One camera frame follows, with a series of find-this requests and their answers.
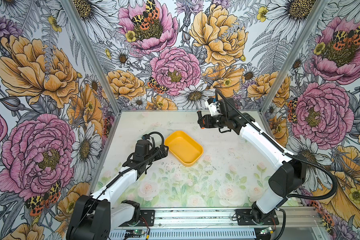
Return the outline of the yellow plastic bin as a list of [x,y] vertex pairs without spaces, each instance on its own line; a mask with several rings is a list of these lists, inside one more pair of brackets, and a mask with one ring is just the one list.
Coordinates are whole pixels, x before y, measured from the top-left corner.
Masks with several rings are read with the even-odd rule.
[[203,147],[183,131],[175,131],[165,139],[171,154],[185,167],[193,166],[203,155]]

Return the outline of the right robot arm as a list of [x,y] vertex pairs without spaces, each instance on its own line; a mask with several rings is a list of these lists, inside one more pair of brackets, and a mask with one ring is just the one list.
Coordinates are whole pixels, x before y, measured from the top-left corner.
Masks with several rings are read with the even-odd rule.
[[235,132],[244,140],[250,142],[274,168],[274,174],[269,178],[269,188],[253,203],[252,221],[263,224],[272,211],[283,205],[293,191],[306,181],[307,164],[297,160],[297,156],[275,142],[249,114],[241,113],[235,107],[233,99],[217,100],[209,98],[205,101],[210,111],[207,115],[198,112],[198,124],[201,128],[219,129]]

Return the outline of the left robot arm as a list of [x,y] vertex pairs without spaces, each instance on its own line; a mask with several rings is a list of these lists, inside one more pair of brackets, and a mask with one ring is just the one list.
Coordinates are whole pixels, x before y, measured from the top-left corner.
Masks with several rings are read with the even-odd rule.
[[139,203],[117,200],[145,174],[153,162],[166,158],[169,147],[159,132],[145,134],[137,141],[119,173],[106,186],[91,195],[83,195],[76,201],[66,232],[67,240],[107,240],[111,230],[123,224],[142,223],[148,226],[141,214]]

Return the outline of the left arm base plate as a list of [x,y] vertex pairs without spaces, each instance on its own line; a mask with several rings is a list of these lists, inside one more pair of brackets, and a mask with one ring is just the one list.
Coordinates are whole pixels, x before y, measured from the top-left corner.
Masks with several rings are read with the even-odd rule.
[[155,213],[155,210],[141,210],[138,220],[130,220],[120,225],[120,227],[146,227],[146,224],[152,227],[155,223]]

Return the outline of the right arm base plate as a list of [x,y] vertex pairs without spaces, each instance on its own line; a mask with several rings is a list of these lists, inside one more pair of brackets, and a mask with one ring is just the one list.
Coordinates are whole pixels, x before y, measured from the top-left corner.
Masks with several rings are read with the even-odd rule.
[[263,214],[256,209],[236,209],[231,217],[239,226],[277,226],[279,224],[276,211]]

